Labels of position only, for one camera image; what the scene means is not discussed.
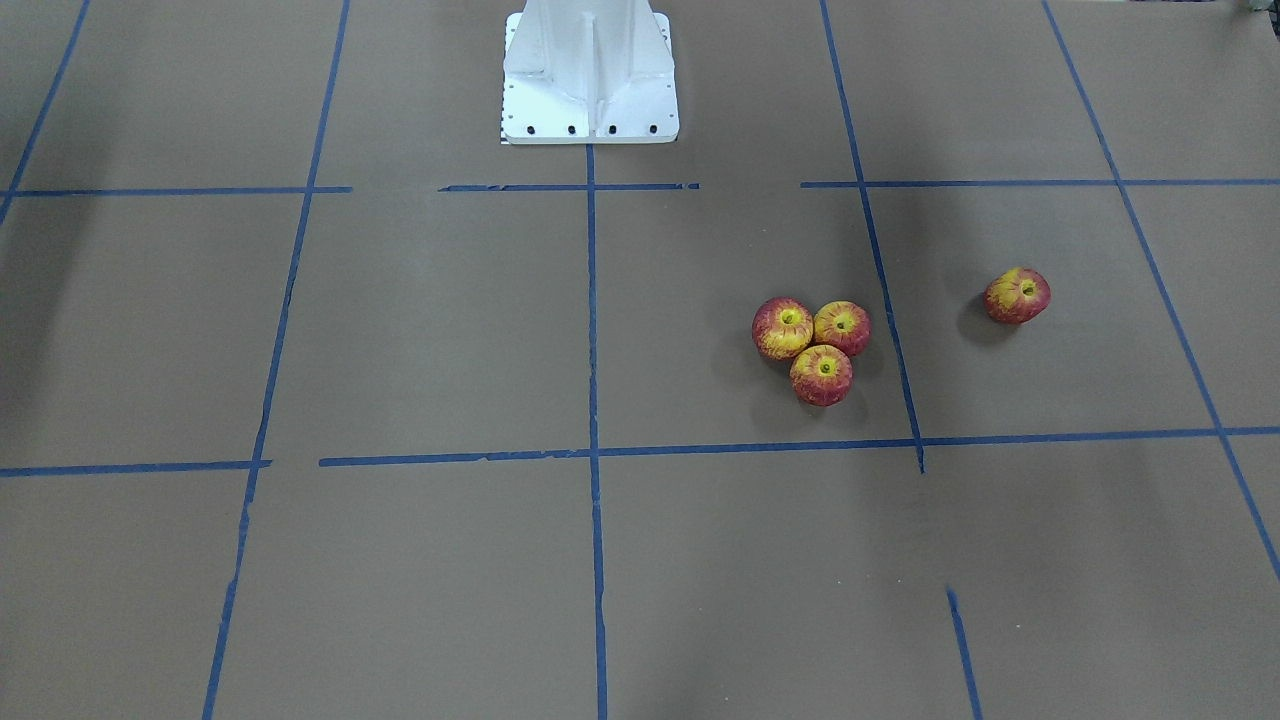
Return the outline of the red yellow apple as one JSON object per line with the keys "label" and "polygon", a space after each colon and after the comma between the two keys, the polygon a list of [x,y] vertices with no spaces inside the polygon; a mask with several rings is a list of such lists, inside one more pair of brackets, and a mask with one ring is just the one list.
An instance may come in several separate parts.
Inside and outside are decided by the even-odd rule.
{"label": "red yellow apple", "polygon": [[1029,266],[1014,266],[992,279],[984,291],[987,315],[1002,324],[1021,325],[1038,316],[1052,301],[1047,279]]}

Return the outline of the base apple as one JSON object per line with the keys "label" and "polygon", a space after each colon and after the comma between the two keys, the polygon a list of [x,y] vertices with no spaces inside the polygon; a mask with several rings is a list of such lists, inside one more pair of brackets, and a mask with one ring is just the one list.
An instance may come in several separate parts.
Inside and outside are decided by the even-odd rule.
{"label": "base apple", "polygon": [[838,300],[823,305],[813,322],[813,343],[829,345],[849,357],[860,355],[870,342],[870,315],[860,305]]}
{"label": "base apple", "polygon": [[803,402],[828,407],[844,401],[852,388],[852,361],[832,345],[814,345],[792,360],[788,378]]}
{"label": "base apple", "polygon": [[799,300],[780,296],[764,301],[751,322],[751,338],[765,359],[783,361],[809,347],[814,334],[810,310]]}

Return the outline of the front base apple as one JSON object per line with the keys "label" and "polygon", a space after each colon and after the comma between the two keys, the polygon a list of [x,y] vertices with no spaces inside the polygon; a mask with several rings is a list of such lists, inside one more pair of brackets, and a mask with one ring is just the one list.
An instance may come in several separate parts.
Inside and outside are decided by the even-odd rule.
{"label": "front base apple", "polygon": [[814,345],[792,360],[788,378],[803,402],[828,407],[844,401],[852,388],[852,361],[832,345]]}

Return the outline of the rear base apple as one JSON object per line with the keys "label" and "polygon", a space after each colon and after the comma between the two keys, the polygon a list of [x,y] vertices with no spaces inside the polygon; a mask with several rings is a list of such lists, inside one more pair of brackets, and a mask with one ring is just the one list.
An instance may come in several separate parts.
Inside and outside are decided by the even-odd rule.
{"label": "rear base apple", "polygon": [[813,322],[813,343],[829,345],[849,357],[860,355],[870,342],[870,315],[860,305],[838,300],[823,305]]}

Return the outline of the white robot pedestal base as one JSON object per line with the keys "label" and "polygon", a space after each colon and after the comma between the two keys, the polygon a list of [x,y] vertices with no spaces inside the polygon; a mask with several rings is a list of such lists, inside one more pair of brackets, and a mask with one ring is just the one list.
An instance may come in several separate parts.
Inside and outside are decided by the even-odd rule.
{"label": "white robot pedestal base", "polygon": [[672,143],[671,20],[649,1],[527,1],[506,18],[500,141]]}

